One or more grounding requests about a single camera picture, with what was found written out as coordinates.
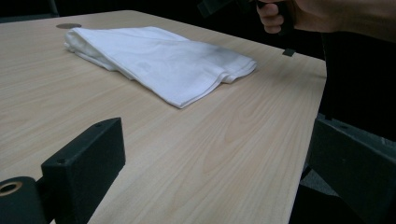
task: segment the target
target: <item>table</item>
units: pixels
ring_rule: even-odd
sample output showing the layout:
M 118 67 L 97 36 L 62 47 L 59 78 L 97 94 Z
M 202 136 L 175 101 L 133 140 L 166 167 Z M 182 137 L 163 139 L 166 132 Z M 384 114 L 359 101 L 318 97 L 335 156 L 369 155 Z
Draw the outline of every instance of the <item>table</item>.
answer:
M 68 52 L 61 23 L 157 26 L 258 62 L 177 109 Z M 136 11 L 0 24 L 0 180 L 121 117 L 126 164 L 90 223 L 288 223 L 326 81 L 325 62 Z

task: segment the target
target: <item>hole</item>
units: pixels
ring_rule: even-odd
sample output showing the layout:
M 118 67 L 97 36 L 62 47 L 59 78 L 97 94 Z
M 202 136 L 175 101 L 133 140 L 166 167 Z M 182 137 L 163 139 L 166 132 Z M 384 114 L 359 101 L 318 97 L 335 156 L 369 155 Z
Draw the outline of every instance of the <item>hole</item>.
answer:
M 64 164 L 66 162 L 66 159 L 59 159 L 56 162 L 58 162 L 58 164 Z
M 6 183 L 5 185 L 0 186 L 0 197 L 6 196 L 8 194 L 11 194 L 18 189 L 20 189 L 22 186 L 22 182 L 9 182 Z
M 81 25 L 78 24 L 78 23 L 62 23 L 62 24 L 56 25 L 56 27 L 59 28 L 59 29 L 69 30 L 69 29 L 72 29 L 72 28 L 75 28 L 75 27 L 81 27 Z

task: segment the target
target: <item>folded white cloth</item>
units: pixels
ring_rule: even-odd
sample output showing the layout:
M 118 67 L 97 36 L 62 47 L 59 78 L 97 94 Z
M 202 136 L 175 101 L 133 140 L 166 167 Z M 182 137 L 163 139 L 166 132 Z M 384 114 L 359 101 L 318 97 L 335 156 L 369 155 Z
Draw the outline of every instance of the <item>folded white cloth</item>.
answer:
M 85 60 L 137 80 L 178 108 L 256 67 L 251 58 L 232 50 L 156 27 L 73 28 L 65 35 L 64 45 Z

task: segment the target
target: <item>screw hole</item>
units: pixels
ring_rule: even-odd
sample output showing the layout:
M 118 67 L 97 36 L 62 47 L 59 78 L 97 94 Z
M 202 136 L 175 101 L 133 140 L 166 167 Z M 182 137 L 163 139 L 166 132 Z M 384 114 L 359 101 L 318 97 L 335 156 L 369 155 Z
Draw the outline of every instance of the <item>screw hole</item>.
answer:
M 21 188 L 21 186 L 22 186 L 22 182 L 20 182 L 20 181 L 9 182 L 3 186 L 0 186 L 0 197 L 6 196 L 8 194 L 11 194 L 11 193 L 17 191 L 18 189 Z
M 59 159 L 56 162 L 58 162 L 58 164 L 64 164 L 66 162 L 66 159 Z

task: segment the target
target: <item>wooden table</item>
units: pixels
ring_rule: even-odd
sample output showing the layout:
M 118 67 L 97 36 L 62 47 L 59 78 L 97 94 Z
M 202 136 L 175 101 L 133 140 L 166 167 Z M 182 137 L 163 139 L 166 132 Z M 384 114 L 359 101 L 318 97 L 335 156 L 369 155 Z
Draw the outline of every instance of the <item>wooden table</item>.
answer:
M 157 26 L 258 62 L 177 109 L 64 47 L 61 23 Z M 126 164 L 90 223 L 288 223 L 326 81 L 325 62 L 135 11 L 0 24 L 0 180 L 94 123 L 121 117 Z

